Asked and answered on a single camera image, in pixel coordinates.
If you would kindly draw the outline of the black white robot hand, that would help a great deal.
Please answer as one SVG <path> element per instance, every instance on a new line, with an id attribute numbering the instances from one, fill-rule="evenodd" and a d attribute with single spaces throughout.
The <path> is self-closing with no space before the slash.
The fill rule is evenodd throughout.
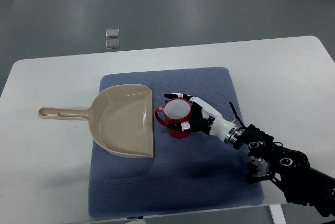
<path id="1" fill-rule="evenodd" d="M 184 93 L 164 94 L 168 100 L 182 98 L 191 104 L 192 117 L 184 122 L 168 123 L 167 128 L 179 132 L 204 132 L 216 136 L 222 142 L 229 142 L 239 132 L 239 127 L 231 121 L 224 119 L 223 115 L 213 106 L 199 97 Z"/>

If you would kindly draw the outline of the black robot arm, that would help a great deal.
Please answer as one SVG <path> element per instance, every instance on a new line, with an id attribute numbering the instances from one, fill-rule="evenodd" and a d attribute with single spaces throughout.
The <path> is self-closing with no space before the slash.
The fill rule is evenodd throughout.
<path id="1" fill-rule="evenodd" d="M 234 130 L 228 142 L 236 150 L 249 149 L 248 184 L 270 181 L 288 203 L 310 205 L 323 217 L 334 215 L 334 178 L 313 169 L 306 154 L 284 147 L 253 124 Z"/>

